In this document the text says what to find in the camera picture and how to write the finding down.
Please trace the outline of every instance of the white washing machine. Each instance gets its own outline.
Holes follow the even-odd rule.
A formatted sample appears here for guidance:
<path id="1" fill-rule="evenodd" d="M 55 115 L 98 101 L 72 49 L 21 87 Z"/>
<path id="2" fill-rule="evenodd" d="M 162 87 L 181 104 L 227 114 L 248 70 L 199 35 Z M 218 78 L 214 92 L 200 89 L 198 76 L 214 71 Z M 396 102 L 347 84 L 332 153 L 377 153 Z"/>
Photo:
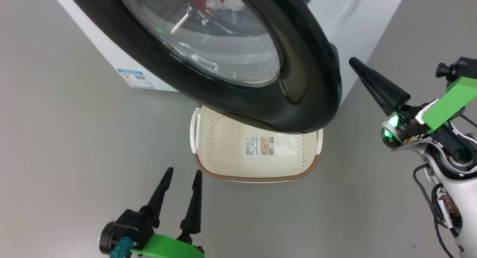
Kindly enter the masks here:
<path id="1" fill-rule="evenodd" d="M 401 2 L 58 1 L 131 87 L 284 133 L 329 123 L 357 79 L 348 60 L 369 59 Z"/>

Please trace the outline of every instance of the product label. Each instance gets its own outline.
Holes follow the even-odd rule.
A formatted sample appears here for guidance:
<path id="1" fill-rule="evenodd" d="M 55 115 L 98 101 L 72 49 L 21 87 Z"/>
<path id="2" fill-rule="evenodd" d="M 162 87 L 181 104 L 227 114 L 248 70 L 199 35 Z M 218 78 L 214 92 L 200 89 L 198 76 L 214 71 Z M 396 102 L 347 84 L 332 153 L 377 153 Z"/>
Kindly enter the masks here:
<path id="1" fill-rule="evenodd" d="M 275 139 L 273 137 L 245 137 L 245 156 L 275 155 Z"/>
<path id="2" fill-rule="evenodd" d="M 123 77 L 124 80 L 133 88 L 150 88 L 154 89 L 154 86 L 151 85 L 149 80 L 146 78 L 144 73 L 140 71 L 131 71 L 118 69 L 119 74 Z"/>
<path id="3" fill-rule="evenodd" d="M 422 108 L 422 110 L 419 111 L 419 113 L 416 114 L 416 117 L 414 117 L 417 122 L 419 122 L 419 124 L 421 125 L 424 125 L 424 120 L 422 119 L 422 117 L 424 116 L 424 114 L 429 110 L 431 109 L 431 107 L 434 106 L 434 104 L 436 104 L 436 102 L 438 102 L 439 99 L 436 98 L 435 100 L 433 100 L 431 103 L 427 104 L 424 108 Z"/>

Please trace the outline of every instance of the cable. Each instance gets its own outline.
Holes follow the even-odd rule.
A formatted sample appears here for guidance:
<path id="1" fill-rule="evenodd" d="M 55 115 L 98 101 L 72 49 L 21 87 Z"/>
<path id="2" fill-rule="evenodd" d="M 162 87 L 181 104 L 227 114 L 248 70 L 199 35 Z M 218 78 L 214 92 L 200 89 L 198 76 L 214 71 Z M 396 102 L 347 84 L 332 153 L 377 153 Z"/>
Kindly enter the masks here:
<path id="1" fill-rule="evenodd" d="M 466 117 L 463 113 L 459 114 L 459 116 L 462 117 L 465 121 L 469 122 L 469 124 L 477 128 L 477 124 L 470 120 L 470 118 Z"/>
<path id="2" fill-rule="evenodd" d="M 427 195 L 426 190 L 424 189 L 422 184 L 419 183 L 419 180 L 417 180 L 416 173 L 419 170 L 422 170 L 423 168 L 429 168 L 429 165 L 423 164 L 414 169 L 414 172 L 413 172 L 414 181 L 417 183 L 417 185 L 419 185 L 419 188 L 421 189 L 422 194 L 424 195 L 424 198 L 426 199 L 427 204 L 429 205 L 429 208 L 431 209 L 432 215 L 434 217 L 434 229 L 436 230 L 436 236 L 437 236 L 437 239 L 439 240 L 439 244 L 441 245 L 442 249 L 445 251 L 445 253 L 448 255 L 449 258 L 454 258 L 452 254 L 449 252 L 449 250 L 446 248 L 446 245 L 444 244 L 444 242 L 442 241 L 442 237 L 439 232 L 439 226 L 437 225 L 439 223 L 439 219 L 437 217 L 436 209 L 434 209 L 434 206 L 432 205 L 432 202 L 429 199 L 429 196 Z"/>
<path id="3" fill-rule="evenodd" d="M 446 221 L 443 220 L 444 215 L 443 215 L 442 212 L 439 212 L 440 207 L 439 207 L 439 203 L 437 202 L 437 190 L 438 190 L 439 187 L 442 187 L 442 183 L 438 183 L 434 186 L 434 188 L 432 188 L 432 190 L 431 190 L 431 203 L 432 203 L 432 206 L 433 206 L 434 210 L 436 211 L 436 218 L 439 221 L 439 224 L 443 228 L 447 229 L 448 227 L 446 226 Z"/>

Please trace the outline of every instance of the green indicator light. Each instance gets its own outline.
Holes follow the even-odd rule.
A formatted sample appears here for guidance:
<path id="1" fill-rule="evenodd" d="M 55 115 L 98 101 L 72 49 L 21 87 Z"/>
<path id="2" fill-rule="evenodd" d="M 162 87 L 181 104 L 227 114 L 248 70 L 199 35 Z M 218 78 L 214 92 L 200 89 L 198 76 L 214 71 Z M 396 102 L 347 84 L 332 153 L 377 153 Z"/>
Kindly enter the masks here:
<path id="1" fill-rule="evenodd" d="M 395 116 L 391 117 L 391 119 L 388 120 L 388 123 L 390 123 L 393 127 L 397 127 L 398 120 L 399 120 L 399 116 L 395 115 Z M 389 131 L 387 131 L 385 129 L 385 136 L 390 138 L 390 137 L 392 137 L 392 134 L 390 134 Z"/>
<path id="2" fill-rule="evenodd" d="M 156 30 L 158 33 L 160 33 L 160 34 L 163 34 L 163 33 L 164 33 L 164 31 L 163 31 L 161 28 L 159 28 L 159 27 L 156 27 L 155 30 Z"/>

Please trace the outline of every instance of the white plastic basket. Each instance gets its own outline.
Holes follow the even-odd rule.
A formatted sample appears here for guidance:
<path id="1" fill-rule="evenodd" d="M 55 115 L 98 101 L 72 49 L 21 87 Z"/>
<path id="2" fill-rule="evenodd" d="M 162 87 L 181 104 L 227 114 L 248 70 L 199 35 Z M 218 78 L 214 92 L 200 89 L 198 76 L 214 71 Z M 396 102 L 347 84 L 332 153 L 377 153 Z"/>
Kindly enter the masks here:
<path id="1" fill-rule="evenodd" d="M 273 137 L 273 155 L 246 155 L 246 137 L 248 142 Z M 322 142 L 322 129 L 298 135 L 271 132 L 205 106 L 194 111 L 190 122 L 190 147 L 199 169 L 221 180 L 270 183 L 305 177 L 319 161 Z"/>

